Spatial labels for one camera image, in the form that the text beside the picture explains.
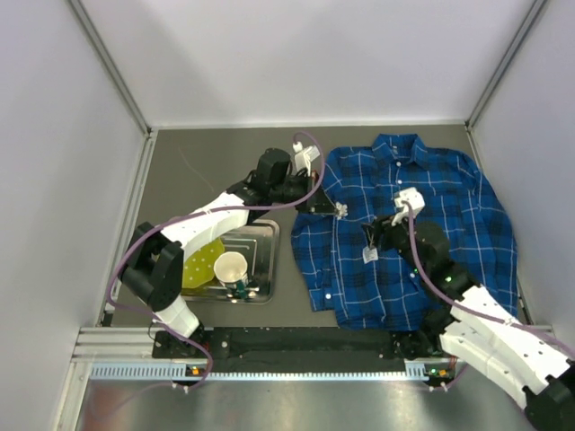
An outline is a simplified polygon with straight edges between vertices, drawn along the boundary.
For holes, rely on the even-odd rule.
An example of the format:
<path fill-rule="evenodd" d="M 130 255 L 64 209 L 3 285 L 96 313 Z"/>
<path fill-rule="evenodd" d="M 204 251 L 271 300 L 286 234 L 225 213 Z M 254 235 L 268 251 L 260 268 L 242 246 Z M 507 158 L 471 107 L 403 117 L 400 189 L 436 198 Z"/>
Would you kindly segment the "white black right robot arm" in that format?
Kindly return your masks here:
<path fill-rule="evenodd" d="M 449 252 L 432 222 L 378 217 L 362 230 L 369 248 L 396 250 L 430 296 L 444 301 L 423 328 L 441 349 L 464 360 L 516 402 L 537 430 L 574 428 L 574 358 L 558 342 L 509 314 Z"/>

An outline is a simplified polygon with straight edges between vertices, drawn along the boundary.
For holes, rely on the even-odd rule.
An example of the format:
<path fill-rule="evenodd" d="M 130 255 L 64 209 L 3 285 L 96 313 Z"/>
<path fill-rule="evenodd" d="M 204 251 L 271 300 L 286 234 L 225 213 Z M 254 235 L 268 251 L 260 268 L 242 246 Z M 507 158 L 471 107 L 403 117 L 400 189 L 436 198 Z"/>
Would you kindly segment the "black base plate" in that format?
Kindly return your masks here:
<path fill-rule="evenodd" d="M 214 358 L 255 352 L 374 352 L 384 358 L 442 357 L 437 339 L 421 330 L 345 330 L 329 327 L 216 327 L 198 329 L 190 340 Z"/>

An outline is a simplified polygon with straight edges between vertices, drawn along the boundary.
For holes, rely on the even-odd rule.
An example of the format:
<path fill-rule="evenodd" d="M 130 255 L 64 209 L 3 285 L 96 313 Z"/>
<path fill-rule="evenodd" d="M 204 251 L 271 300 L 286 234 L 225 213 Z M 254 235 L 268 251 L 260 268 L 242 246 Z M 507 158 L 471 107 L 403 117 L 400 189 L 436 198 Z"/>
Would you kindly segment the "green dotted plate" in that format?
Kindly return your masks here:
<path fill-rule="evenodd" d="M 182 288 L 196 289 L 212 280 L 214 264 L 224 252 L 225 245 L 216 239 L 193 253 L 183 264 Z"/>

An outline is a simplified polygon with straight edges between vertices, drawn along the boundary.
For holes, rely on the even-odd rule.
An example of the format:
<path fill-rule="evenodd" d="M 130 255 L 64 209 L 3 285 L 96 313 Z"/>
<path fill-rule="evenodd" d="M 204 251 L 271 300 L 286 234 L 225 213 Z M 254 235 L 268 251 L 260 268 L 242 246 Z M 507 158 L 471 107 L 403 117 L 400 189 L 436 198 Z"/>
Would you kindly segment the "aluminium front frame rail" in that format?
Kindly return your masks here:
<path fill-rule="evenodd" d="M 165 330 L 145 328 L 96 328 L 83 330 L 76 341 L 74 358 L 98 360 L 172 360 L 200 361 L 210 354 L 170 335 Z M 327 369 L 348 367 L 379 369 L 384 361 L 394 365 L 404 358 L 384 358 L 374 352 L 255 352 L 239 357 L 217 359 L 214 368 L 232 370 L 249 366 L 275 368 Z"/>

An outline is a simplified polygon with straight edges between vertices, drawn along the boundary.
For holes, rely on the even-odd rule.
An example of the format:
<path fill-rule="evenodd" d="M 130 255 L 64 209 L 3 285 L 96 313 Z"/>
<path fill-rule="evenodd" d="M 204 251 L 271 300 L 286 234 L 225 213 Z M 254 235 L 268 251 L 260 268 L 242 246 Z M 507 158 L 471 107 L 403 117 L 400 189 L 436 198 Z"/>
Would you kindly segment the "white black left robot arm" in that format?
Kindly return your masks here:
<path fill-rule="evenodd" d="M 121 261 L 118 280 L 150 310 L 156 321 L 186 339 L 200 322 L 181 296 L 184 262 L 221 235 L 248 225 L 273 209 L 293 207 L 311 215 L 339 215 L 321 184 L 324 169 L 314 170 L 314 160 L 324 159 L 317 145 L 293 146 L 289 154 L 269 148 L 248 176 L 215 200 L 170 224 L 141 224 Z"/>

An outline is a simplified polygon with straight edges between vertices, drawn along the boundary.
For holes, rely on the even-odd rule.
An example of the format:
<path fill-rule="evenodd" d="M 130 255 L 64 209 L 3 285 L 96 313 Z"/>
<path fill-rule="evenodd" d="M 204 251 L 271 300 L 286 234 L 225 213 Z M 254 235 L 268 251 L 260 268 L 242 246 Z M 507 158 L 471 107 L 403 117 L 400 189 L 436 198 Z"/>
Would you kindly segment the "blue plaid shirt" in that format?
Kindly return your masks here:
<path fill-rule="evenodd" d="M 392 214 L 394 194 L 409 187 L 425 201 L 419 220 L 438 224 L 451 257 L 516 313 L 517 246 L 491 184 L 467 154 L 428 147 L 415 134 L 383 134 L 328 154 L 323 188 L 348 213 L 299 215 L 291 232 L 312 309 L 333 312 L 344 329 L 412 331 L 438 307 L 418 272 L 397 251 L 370 251 L 362 229 Z"/>

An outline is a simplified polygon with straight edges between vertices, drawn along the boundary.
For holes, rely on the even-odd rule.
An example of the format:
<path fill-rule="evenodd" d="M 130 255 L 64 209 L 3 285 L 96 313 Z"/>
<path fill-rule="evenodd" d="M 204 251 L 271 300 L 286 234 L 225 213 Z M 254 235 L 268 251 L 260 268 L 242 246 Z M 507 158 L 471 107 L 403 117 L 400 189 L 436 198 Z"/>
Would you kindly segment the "white paper cup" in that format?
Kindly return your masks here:
<path fill-rule="evenodd" d="M 248 285 L 248 262 L 244 255 L 237 251 L 227 251 L 214 263 L 217 281 L 224 287 L 243 291 Z"/>

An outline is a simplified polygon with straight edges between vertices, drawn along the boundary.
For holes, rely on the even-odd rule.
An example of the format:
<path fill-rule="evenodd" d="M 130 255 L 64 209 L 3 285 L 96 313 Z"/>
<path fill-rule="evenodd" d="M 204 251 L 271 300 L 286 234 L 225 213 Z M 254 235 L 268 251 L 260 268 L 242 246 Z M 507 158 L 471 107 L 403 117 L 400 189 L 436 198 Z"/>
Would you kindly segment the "silver metal tray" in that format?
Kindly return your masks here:
<path fill-rule="evenodd" d="M 224 251 L 243 254 L 248 263 L 245 297 L 232 294 L 216 277 L 197 288 L 183 288 L 186 301 L 220 303 L 267 303 L 273 295 L 275 258 L 279 248 L 279 225 L 269 219 L 259 219 L 220 237 Z"/>

